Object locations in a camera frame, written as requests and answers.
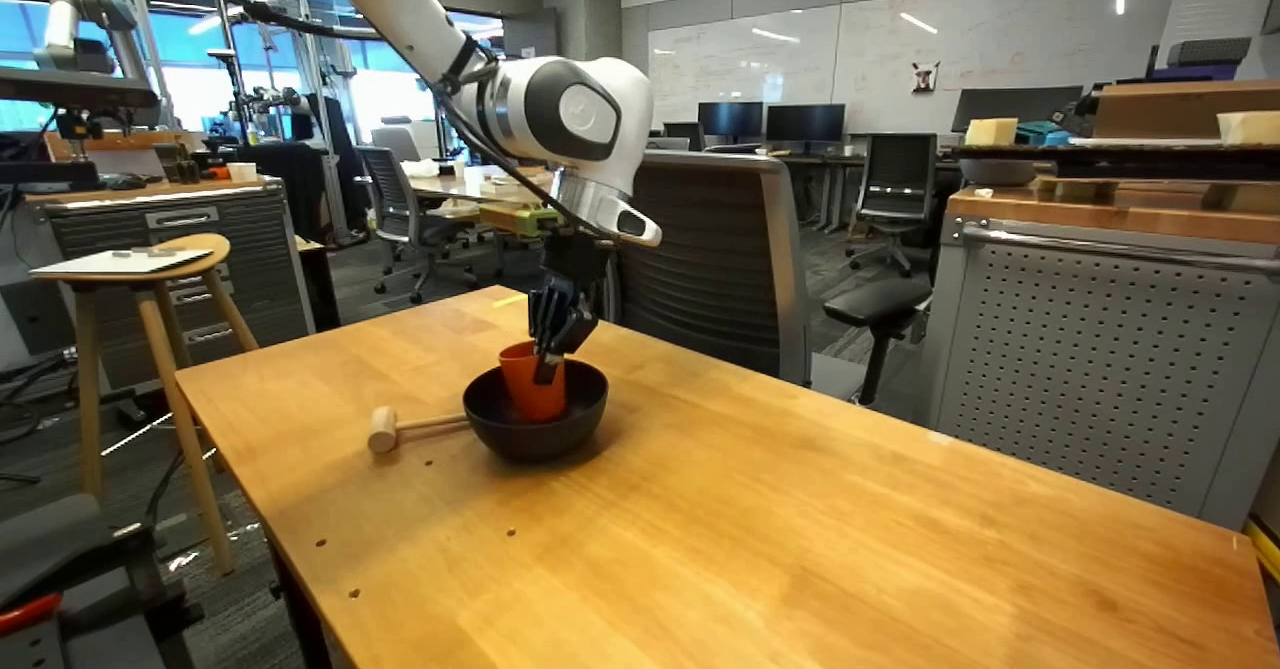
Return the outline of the whiteboard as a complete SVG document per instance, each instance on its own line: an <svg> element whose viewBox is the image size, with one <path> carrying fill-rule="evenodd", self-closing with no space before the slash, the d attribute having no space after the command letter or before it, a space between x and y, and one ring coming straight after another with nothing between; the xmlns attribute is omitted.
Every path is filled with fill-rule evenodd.
<svg viewBox="0 0 1280 669"><path fill-rule="evenodd" d="M966 90L1056 90L1146 72L1172 0L772 0L712 20L649 8L654 122L700 101L845 104L845 128L947 132ZM940 61L913 93L913 61Z"/></svg>

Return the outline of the wooden stool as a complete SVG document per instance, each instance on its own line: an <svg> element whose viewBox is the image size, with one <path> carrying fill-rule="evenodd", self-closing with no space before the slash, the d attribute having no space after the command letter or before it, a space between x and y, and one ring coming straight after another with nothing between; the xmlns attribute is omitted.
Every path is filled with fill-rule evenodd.
<svg viewBox="0 0 1280 669"><path fill-rule="evenodd" d="M214 301L215 308L228 324L241 350L244 353L257 350L259 342L218 274L219 265L224 264L230 255L230 242L224 235L192 233L192 235L178 237L178 239L141 249L211 249L212 255L198 260L198 262L152 274L116 274L116 276L110 276L110 274L32 276L29 274L35 280L63 283L73 295L79 400L79 486L96 499L102 495L100 405L102 391L99 386L102 345L99 336L96 295L104 287L124 287L133 297L172 414L180 446L180 458L188 469L200 518L212 553L214 571L219 576L229 576L236 569L230 539L218 507L212 478L205 460L206 450L196 429L195 414L180 391L177 379L178 370L189 367L192 359L170 295L170 281L196 278Z"/></svg>

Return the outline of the grey mesh office chair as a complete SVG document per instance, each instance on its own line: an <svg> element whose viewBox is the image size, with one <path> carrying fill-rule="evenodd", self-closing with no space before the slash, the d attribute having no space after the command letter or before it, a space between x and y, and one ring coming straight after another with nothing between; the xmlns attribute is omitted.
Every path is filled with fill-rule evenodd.
<svg viewBox="0 0 1280 669"><path fill-rule="evenodd" d="M810 295L788 169L755 155L649 150L631 209L658 223L655 248L625 244L605 281L605 319L859 405L879 394L890 345L908 335L931 292L920 281L869 283L827 304L864 327L872 350L859 385L809 347Z"/></svg>

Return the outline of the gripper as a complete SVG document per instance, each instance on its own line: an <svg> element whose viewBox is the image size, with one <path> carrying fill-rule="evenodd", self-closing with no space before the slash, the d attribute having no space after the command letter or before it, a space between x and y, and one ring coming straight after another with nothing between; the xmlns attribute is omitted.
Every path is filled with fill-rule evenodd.
<svg viewBox="0 0 1280 669"><path fill-rule="evenodd" d="M545 278L527 295L535 385L549 386L563 356L577 353L598 326L594 301L613 255L613 240L582 232L553 233L543 240Z"/></svg>

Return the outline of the grey perforated cabinet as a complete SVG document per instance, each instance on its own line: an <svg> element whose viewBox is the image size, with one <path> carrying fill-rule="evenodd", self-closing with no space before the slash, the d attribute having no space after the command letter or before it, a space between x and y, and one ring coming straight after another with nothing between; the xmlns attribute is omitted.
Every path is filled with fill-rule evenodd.
<svg viewBox="0 0 1280 669"><path fill-rule="evenodd" d="M1229 530L1280 446L1280 214L964 189L922 423Z"/></svg>

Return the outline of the black bowl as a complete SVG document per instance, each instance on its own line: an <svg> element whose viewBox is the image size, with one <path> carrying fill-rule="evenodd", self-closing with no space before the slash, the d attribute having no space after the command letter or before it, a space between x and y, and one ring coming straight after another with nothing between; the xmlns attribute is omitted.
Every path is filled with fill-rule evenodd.
<svg viewBox="0 0 1280 669"><path fill-rule="evenodd" d="M544 422L521 417L499 368L472 379L462 405L480 443L504 460L525 464L559 460L585 446L602 423L611 385L605 374L579 359L567 359L563 368L566 409Z"/></svg>

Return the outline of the window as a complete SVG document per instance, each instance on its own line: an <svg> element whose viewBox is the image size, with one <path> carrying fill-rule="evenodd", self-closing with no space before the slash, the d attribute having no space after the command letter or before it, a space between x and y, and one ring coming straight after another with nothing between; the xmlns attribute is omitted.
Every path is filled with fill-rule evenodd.
<svg viewBox="0 0 1280 669"><path fill-rule="evenodd" d="M44 3L0 0L0 67L36 67L35 43L44 37L47 14ZM230 101L227 69L221 61L209 58L209 50L223 49L225 38L219 28L192 35L191 29L200 22L197 17L156 12L150 19L175 116L186 130L204 130ZM233 37L241 73L250 90L292 87L310 92L310 81L298 58L303 38L273 35L274 49L266 51L255 26L236 26ZM384 116L435 116L431 96L420 90L412 69L389 45L348 41L346 46L356 75L340 81L333 95L340 98L348 127L358 130L360 139L369 139L372 127Z"/></svg>

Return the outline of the orange cup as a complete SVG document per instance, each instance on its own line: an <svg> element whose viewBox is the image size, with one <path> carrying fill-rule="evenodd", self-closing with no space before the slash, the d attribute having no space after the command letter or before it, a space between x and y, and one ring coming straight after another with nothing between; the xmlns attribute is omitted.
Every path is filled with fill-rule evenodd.
<svg viewBox="0 0 1280 669"><path fill-rule="evenodd" d="M564 363L544 362L535 342L508 345L498 356L502 379L516 411L526 422L557 420L567 409Z"/></svg>

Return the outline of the white sheet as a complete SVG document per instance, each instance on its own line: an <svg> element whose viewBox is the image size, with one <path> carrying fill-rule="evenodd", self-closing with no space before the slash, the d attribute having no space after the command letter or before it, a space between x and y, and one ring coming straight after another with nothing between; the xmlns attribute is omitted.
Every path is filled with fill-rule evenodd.
<svg viewBox="0 0 1280 669"><path fill-rule="evenodd" d="M211 256L211 249L106 249L101 253L68 258L64 262L31 269L32 276L54 274L152 274L198 262Z"/></svg>

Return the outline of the grey bowl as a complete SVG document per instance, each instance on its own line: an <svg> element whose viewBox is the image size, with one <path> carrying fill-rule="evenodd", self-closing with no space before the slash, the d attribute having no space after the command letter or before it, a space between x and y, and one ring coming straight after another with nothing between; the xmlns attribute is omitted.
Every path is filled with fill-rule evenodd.
<svg viewBox="0 0 1280 669"><path fill-rule="evenodd" d="M1021 187L1036 180L1037 169L1028 160L957 159L964 180L979 187Z"/></svg>

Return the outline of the grey drawer cabinet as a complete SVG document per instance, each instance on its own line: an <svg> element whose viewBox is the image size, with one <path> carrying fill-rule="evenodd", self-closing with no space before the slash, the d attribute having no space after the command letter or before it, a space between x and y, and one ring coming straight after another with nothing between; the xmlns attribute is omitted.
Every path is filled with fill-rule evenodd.
<svg viewBox="0 0 1280 669"><path fill-rule="evenodd" d="M52 194L35 200L35 215L51 230L59 258L105 249L141 248L218 233L229 242L220 281L260 347L311 335L315 324L301 274L300 249L282 180L229 189L132 191ZM201 278L168 281L192 363L241 353ZM109 388L155 385L156 370L128 287L97 290L101 377Z"/></svg>

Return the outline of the black office chair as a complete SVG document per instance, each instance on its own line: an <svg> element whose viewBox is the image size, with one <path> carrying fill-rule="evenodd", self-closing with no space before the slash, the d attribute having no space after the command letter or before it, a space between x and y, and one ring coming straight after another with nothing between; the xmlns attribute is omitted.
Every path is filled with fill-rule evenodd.
<svg viewBox="0 0 1280 669"><path fill-rule="evenodd" d="M913 276L902 235L928 224L934 207L937 159L936 133L870 133L867 137L855 219L878 240L847 249L850 269L859 271L870 260L882 258L893 265L900 276Z"/></svg>

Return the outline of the row of monitors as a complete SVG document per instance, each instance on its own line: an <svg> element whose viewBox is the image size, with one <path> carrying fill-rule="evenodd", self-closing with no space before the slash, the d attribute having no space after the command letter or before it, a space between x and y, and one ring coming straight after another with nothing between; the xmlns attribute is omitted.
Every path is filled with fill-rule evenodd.
<svg viewBox="0 0 1280 669"><path fill-rule="evenodd" d="M841 142L845 114L845 104L698 104L698 123L704 133L735 142Z"/></svg>

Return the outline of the cardboard box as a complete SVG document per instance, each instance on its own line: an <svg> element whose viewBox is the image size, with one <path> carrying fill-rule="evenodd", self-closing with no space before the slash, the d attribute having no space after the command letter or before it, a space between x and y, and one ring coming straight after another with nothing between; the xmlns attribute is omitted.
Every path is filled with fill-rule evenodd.
<svg viewBox="0 0 1280 669"><path fill-rule="evenodd" d="M1093 139L1219 139L1224 113L1280 110L1280 81L1112 84L1101 90Z"/></svg>

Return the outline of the wooden mallet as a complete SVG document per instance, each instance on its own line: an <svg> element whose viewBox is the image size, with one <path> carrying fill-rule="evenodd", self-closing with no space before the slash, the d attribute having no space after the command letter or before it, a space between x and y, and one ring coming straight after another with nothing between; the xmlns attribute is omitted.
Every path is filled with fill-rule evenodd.
<svg viewBox="0 0 1280 669"><path fill-rule="evenodd" d="M470 429L467 414L443 414L426 420L401 420L392 405L380 405L370 420L366 446L374 455L385 455L404 443L440 437Z"/></svg>

